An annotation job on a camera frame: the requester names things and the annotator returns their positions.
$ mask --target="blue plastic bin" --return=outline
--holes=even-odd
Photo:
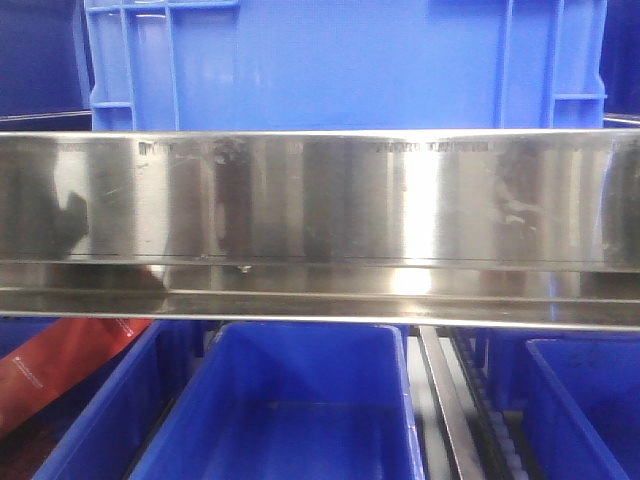
[[[0,118],[89,108],[85,30],[82,0],[0,0]]]
[[[0,358],[40,333],[54,320],[47,317],[0,317]]]
[[[198,322],[156,321],[113,370],[35,480],[123,478],[193,370]]]
[[[523,428],[548,480],[640,478],[640,342],[538,340]]]
[[[97,130],[598,127],[606,0],[86,0]]]
[[[600,71],[608,113],[640,115],[640,4],[609,0]]]
[[[398,330],[224,327],[131,478],[424,478]]]
[[[529,395],[530,369],[528,340],[535,339],[639,339],[637,333],[572,332],[478,328],[461,333],[473,351],[474,366],[483,369],[483,378],[493,406],[498,410],[522,410]]]
[[[0,355],[50,322],[0,319]],[[156,321],[133,346],[29,420],[50,426],[52,438],[47,443],[57,442],[46,460],[39,459],[44,463],[33,478],[121,479],[190,378],[202,355],[202,335],[201,322]],[[16,439],[27,442],[27,448],[31,445],[31,438],[18,432],[3,439],[9,442],[7,449],[24,448]],[[46,457],[49,451],[42,453]],[[3,455],[9,453],[0,448],[0,463]],[[34,472],[37,468],[30,466]]]

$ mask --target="blue crate wall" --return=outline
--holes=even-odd
[[[97,130],[599,127],[605,0],[86,0]]]

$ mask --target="metal rail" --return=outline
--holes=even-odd
[[[637,329],[640,132],[0,134],[0,313]]]
[[[483,480],[486,475],[435,329],[420,327],[419,341],[425,368],[428,368],[442,415],[457,477],[460,480]]]

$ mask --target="red packaging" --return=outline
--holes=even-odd
[[[61,318],[0,359],[0,438],[116,356],[150,323]]]

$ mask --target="stainless steel shelf edge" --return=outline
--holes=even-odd
[[[0,133],[0,312],[640,328],[640,132]]]

